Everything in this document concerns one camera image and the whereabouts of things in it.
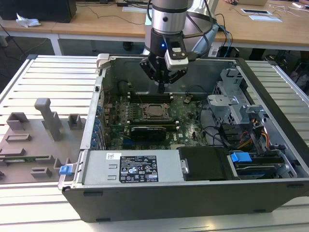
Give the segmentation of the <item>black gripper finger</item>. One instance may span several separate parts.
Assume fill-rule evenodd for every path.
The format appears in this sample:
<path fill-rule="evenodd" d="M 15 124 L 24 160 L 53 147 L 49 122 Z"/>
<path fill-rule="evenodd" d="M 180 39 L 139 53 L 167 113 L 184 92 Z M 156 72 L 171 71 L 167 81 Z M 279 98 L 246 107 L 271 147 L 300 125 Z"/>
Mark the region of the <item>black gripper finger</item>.
<path fill-rule="evenodd" d="M 171 71 L 163 71 L 162 72 L 162 80 L 161 80 L 161 94 L 165 92 L 165 88 L 168 84 L 173 84 L 178 81 L 181 77 L 183 77 L 187 73 L 187 69 L 178 70 L 173 74 L 170 74 Z"/>
<path fill-rule="evenodd" d="M 157 59 L 143 58 L 140 62 L 140 67 L 151 80 L 157 83 L 157 93 L 161 94 L 161 71 L 159 61 Z"/>

